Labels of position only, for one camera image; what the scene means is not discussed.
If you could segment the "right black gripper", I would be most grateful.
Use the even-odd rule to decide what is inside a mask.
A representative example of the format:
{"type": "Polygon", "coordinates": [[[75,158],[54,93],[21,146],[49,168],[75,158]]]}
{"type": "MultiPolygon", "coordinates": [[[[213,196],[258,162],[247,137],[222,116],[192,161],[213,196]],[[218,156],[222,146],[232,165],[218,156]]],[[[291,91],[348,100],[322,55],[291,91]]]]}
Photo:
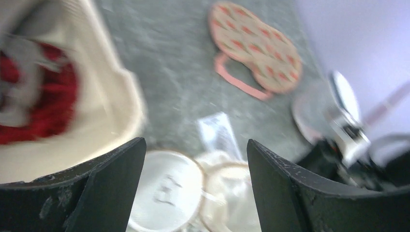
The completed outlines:
{"type": "Polygon", "coordinates": [[[342,164],[342,155],[333,141],[318,141],[296,164],[327,179],[374,191],[392,191],[410,185],[410,150],[407,148],[382,167],[367,154],[365,162],[351,167],[342,164]]]}

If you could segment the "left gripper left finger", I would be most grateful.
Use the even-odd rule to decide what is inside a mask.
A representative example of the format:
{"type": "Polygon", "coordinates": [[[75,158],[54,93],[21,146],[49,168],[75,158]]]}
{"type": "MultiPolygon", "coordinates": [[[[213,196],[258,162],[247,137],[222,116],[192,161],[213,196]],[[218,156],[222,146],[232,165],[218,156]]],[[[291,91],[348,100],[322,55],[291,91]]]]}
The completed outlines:
{"type": "Polygon", "coordinates": [[[0,187],[3,232],[124,232],[146,155],[136,137],[72,168],[0,187]]]}

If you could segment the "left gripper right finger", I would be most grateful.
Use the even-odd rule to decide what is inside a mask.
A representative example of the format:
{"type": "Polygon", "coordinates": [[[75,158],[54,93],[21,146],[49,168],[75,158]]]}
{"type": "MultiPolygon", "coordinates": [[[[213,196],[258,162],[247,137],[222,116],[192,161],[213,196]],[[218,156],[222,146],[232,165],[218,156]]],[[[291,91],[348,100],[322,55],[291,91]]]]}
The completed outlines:
{"type": "Polygon", "coordinates": [[[264,232],[407,232],[410,189],[372,191],[319,176],[250,139],[247,156],[264,232]]]}

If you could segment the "red bra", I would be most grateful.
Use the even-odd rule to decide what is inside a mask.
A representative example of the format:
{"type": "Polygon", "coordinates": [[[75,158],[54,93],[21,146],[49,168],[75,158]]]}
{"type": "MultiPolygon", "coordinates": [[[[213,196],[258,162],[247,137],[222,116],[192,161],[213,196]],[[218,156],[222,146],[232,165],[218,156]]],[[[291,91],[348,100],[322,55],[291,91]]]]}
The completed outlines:
{"type": "Polygon", "coordinates": [[[78,94],[78,77],[73,63],[68,61],[58,71],[43,65],[40,70],[43,73],[40,99],[30,111],[29,124],[1,126],[2,145],[58,135],[65,132],[71,122],[78,94]]]}

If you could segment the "taupe bra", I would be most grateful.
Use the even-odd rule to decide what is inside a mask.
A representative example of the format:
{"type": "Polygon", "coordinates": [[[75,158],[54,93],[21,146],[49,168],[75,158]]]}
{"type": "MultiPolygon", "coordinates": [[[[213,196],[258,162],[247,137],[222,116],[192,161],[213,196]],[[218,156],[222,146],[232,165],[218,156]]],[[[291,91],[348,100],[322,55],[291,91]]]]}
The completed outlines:
{"type": "Polygon", "coordinates": [[[5,37],[0,51],[13,62],[19,72],[16,83],[0,82],[0,99],[4,102],[0,108],[0,124],[23,127],[28,125],[30,111],[42,94],[44,72],[41,67],[59,72],[68,59],[62,55],[51,60],[45,56],[39,44],[19,36],[5,37]]]}

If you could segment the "cream plastic laundry basket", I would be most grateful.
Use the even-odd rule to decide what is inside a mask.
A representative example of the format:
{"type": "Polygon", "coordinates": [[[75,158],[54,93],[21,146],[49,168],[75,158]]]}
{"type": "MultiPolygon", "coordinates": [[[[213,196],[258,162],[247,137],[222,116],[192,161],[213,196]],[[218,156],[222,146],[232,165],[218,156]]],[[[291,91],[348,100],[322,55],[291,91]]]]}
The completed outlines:
{"type": "Polygon", "coordinates": [[[62,0],[61,16],[38,40],[66,50],[79,90],[74,116],[60,135],[0,147],[1,183],[30,182],[101,156],[142,133],[145,101],[121,62],[93,0],[62,0]]]}

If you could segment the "packaged ruler set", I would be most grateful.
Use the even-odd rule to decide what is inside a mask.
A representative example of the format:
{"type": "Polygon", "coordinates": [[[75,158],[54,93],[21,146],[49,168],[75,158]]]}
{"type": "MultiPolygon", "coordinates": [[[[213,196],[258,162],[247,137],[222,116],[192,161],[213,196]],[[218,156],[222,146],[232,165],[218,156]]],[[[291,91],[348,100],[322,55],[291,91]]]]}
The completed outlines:
{"type": "Polygon", "coordinates": [[[233,160],[243,161],[229,117],[218,112],[197,120],[200,139],[206,151],[221,150],[233,160]]]}

